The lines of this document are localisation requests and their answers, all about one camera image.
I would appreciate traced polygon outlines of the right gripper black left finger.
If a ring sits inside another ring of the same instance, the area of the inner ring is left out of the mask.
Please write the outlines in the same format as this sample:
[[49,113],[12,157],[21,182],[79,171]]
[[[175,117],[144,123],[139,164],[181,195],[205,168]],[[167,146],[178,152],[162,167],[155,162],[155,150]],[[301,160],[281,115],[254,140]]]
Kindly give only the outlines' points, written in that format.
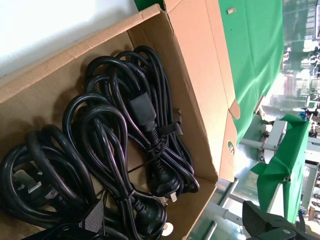
[[102,240],[103,237],[80,224],[61,224],[35,233],[24,240]]

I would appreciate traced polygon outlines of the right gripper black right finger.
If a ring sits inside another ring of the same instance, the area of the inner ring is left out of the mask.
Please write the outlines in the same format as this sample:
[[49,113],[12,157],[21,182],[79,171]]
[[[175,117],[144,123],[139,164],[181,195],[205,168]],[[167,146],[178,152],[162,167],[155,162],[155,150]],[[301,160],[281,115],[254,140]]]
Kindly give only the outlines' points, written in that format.
[[297,236],[284,217],[261,211],[251,201],[242,204],[242,223],[249,240],[294,240]]

